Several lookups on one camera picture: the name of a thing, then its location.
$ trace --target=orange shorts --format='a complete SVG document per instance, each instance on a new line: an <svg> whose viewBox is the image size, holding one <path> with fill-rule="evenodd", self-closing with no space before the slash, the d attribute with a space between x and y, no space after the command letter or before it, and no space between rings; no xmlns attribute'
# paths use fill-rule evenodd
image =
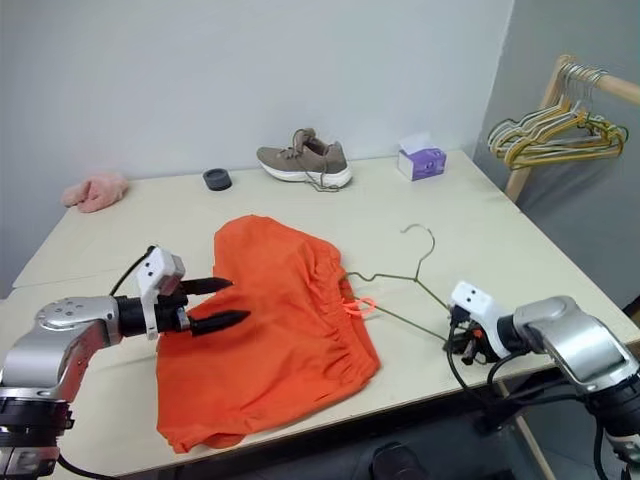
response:
<svg viewBox="0 0 640 480"><path fill-rule="evenodd" d="M229 287L193 308L205 318L250 310L227 330L158 343L158 431L177 453L222 448L363 388L380 363L352 297L340 252L267 217L227 223L214 240L215 276Z"/></svg>

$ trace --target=hanger rack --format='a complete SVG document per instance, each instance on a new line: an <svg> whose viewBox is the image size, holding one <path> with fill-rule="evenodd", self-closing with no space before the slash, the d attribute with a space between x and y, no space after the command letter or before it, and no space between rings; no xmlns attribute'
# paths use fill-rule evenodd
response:
<svg viewBox="0 0 640 480"><path fill-rule="evenodd" d="M575 57L571 55L560 55L556 60L553 72L551 73L551 78L549 79L549 84L547 85L544 97L542 97L542 102L540 103L540 109L551 106L558 98L561 88L561 82L558 81L558 76L560 75L562 67L571 62L575 63ZM597 81L595 87L604 92L611 93L616 97L620 97L627 102L640 105L640 86L634 83L606 74ZM507 182L507 188L505 189L505 194L514 203L518 200L518 197L520 196L530 174L531 168L520 168L511 172L509 181Z"/></svg>

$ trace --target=beige table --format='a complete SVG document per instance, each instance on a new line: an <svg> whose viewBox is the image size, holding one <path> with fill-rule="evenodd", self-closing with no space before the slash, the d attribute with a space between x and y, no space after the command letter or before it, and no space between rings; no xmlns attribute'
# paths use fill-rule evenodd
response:
<svg viewBox="0 0 640 480"><path fill-rule="evenodd" d="M234 172L234 187L218 193L206 190L199 176L144 180L134 182L113 208L92 215L70 210L17 280L21 287L0 306L0 348L4 351L29 328L44 303L106 293L151 243L181 255L188 278L207 275L212 234L248 213L270 215L331 241L348 270L365 274L411 275L429 240L417 229L405 235L399 231L421 223L437 239L421 278L441 298L447 299L461 279L508 308L567 294L623 341L640 339L627 317L463 153L449 154L444 175L415 183L396 171L394 159L354 162L354 174L353 184L337 194L283 184L257 170ZM353 285L360 295L446 334L446 312L414 285L393 280ZM131 284L123 291L132 294ZM382 368L362 392L298 423L251 435L235 448L459 389L437 339L381 313L368 318L367 329ZM73 404L76 426L60 442L71 461L116 474L216 453L196 448L175 455L156 432L154 355L153 343L133 338L94 357ZM524 373L544 362L527 356L501 372ZM482 382L488 371L478 365L460 364L460 369L471 384ZM58 469L56 478L65 475Z"/></svg>

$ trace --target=tissue box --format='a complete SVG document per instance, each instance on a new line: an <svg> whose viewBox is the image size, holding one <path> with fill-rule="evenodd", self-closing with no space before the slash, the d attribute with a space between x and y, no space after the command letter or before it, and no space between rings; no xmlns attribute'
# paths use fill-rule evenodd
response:
<svg viewBox="0 0 640 480"><path fill-rule="evenodd" d="M398 170L412 182L444 172L447 154L439 148L426 148L412 154L398 153Z"/></svg>

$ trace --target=small black container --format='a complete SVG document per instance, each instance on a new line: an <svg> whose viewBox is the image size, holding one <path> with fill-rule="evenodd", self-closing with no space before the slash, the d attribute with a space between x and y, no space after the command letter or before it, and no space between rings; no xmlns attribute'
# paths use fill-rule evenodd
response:
<svg viewBox="0 0 640 480"><path fill-rule="evenodd" d="M231 186L231 177L229 177L229 172L224 168L207 170L202 174L202 177L204 178L204 182L207 184L209 190L213 190L215 192L226 190Z"/></svg>

